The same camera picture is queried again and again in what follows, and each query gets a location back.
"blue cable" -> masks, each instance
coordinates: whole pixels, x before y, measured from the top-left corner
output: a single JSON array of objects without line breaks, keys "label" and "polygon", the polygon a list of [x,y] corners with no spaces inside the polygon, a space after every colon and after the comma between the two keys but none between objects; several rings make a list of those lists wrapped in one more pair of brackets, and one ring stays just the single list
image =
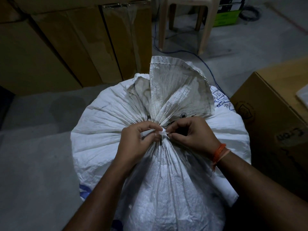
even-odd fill
[{"label": "blue cable", "polygon": [[159,48],[156,46],[156,42],[155,42],[155,40],[156,40],[156,23],[157,23],[157,17],[158,17],[159,8],[160,8],[160,5],[158,6],[158,10],[157,10],[157,14],[156,14],[156,19],[155,19],[155,37],[154,37],[154,47],[155,47],[155,49],[156,49],[157,51],[161,52],[161,53],[164,53],[164,54],[175,54],[175,53],[179,53],[179,52],[186,52],[186,53],[195,55],[200,61],[203,62],[203,64],[206,66],[206,68],[210,71],[211,76],[212,76],[213,79],[214,79],[214,82],[215,82],[216,87],[217,87],[226,97],[228,97],[228,96],[226,95],[226,93],[224,93],[224,91],[220,88],[220,86],[218,85],[218,83],[216,82],[216,79],[215,79],[215,77],[214,77],[214,75],[213,75],[211,69],[209,68],[209,66],[208,66],[197,54],[192,53],[192,52],[187,51],[187,50],[177,50],[177,51],[174,51],[174,52],[164,52],[164,51],[160,51],[160,50],[159,50]]}]

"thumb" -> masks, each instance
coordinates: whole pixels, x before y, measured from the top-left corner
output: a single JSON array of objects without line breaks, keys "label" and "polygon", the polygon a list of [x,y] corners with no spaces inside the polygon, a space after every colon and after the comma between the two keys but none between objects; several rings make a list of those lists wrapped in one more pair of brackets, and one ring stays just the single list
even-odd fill
[{"label": "thumb", "polygon": [[154,132],[148,134],[148,135],[141,141],[142,149],[143,149],[144,151],[146,151],[146,150],[150,147],[151,143],[154,142],[154,139],[157,138],[157,136],[159,136],[158,131],[154,131]]},{"label": "thumb", "polygon": [[168,134],[168,137],[171,139],[171,140],[175,140],[175,141],[178,141],[184,145],[186,145],[187,143],[187,136],[184,136],[184,135],[180,135],[178,133],[170,133]]}]

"hand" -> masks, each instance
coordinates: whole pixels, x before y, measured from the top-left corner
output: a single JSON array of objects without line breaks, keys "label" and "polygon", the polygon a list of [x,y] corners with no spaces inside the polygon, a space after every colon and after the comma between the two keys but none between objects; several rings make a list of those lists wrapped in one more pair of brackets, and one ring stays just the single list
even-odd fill
[{"label": "hand", "polygon": [[[183,128],[188,129],[187,136],[177,133]],[[166,129],[166,132],[169,133],[168,137],[171,140],[176,140],[210,159],[221,144],[209,125],[201,117],[181,118],[172,123]]]},{"label": "hand", "polygon": [[[155,129],[148,134],[143,140],[140,132]],[[159,124],[151,121],[140,122],[126,127],[121,132],[121,139],[118,146],[118,152],[114,162],[119,163],[122,167],[126,167],[130,171],[137,164],[153,142],[160,139],[159,131],[163,128]]]}]

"green box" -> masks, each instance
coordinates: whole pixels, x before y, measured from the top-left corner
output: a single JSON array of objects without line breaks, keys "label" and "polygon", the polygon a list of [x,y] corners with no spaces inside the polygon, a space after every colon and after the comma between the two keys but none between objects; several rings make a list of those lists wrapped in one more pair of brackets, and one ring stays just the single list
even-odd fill
[{"label": "green box", "polygon": [[236,23],[236,20],[237,20],[237,17],[236,18],[227,18],[227,19],[215,20],[213,27],[234,24],[234,23]]},{"label": "green box", "polygon": [[241,12],[241,10],[228,11],[228,12],[218,13],[218,14],[216,15],[215,20],[229,19],[229,18],[237,18],[238,15],[240,14],[240,12]]}]

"forearm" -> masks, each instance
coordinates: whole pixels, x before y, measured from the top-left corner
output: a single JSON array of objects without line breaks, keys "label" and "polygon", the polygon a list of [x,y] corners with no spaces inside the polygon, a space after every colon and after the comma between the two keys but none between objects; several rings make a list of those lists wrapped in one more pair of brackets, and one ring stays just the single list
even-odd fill
[{"label": "forearm", "polygon": [[308,230],[308,205],[230,152],[217,164],[236,192],[277,230]]},{"label": "forearm", "polygon": [[110,230],[127,174],[113,162],[63,231]]}]

